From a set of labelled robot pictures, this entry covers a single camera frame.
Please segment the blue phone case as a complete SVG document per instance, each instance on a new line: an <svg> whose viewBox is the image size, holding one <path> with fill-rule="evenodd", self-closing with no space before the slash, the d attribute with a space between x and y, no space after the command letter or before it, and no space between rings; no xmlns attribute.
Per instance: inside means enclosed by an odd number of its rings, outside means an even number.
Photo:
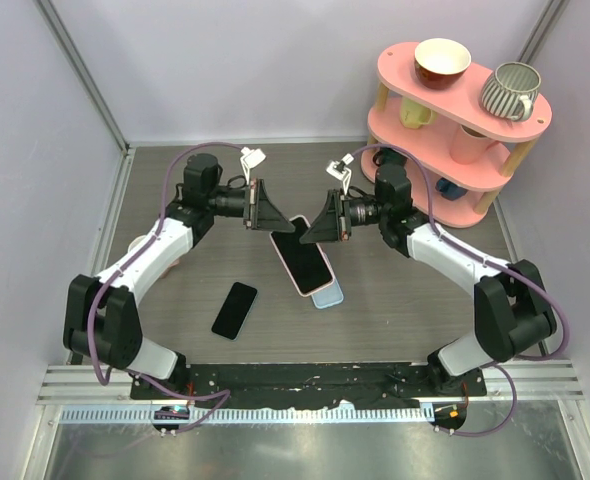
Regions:
<svg viewBox="0 0 590 480"><path fill-rule="evenodd" d="M339 281L336 278L335 272L328 260L327 256L324 256L324 259L329 267L329 271L332 276L333 282L329 285L324 286L317 292L313 293L310 298L312 300L313 305L318 310L328 309L334 306L341 304L344 301L344 293L341 289Z"/></svg>

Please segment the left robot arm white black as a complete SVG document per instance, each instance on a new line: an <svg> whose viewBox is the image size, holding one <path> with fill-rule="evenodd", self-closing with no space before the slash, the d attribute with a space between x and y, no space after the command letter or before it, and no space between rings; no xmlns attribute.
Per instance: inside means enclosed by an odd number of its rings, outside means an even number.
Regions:
<svg viewBox="0 0 590 480"><path fill-rule="evenodd" d="M264 182L251 175L265 160L262 150L244 147L243 183L222 183L223 168L208 153L187 159L183 180L163 199L159 219L144 238L115 264L95 276L80 274L69 285L63 345L89 358L101 384L113 369L129 372L165 398L187 390L184 355L146 338L138 307L148 290L188 254L217 217L239 218L245 228L291 233L291 222L273 205Z"/></svg>

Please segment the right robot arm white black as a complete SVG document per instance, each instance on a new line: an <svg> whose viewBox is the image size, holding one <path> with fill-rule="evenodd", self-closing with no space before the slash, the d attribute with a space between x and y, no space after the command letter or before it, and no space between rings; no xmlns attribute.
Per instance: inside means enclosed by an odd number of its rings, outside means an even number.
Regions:
<svg viewBox="0 0 590 480"><path fill-rule="evenodd" d="M473 300L472 331L427 358L432 391L450 394L470 372L511 360L556 332L537 267L526 260L511 264L488 256L437 225L414 206L403 166L379 167L371 195L351 187L345 162L332 161L326 171L342 186L329 191L302 243L347 241L353 228L375 225L388 247L432 267Z"/></svg>

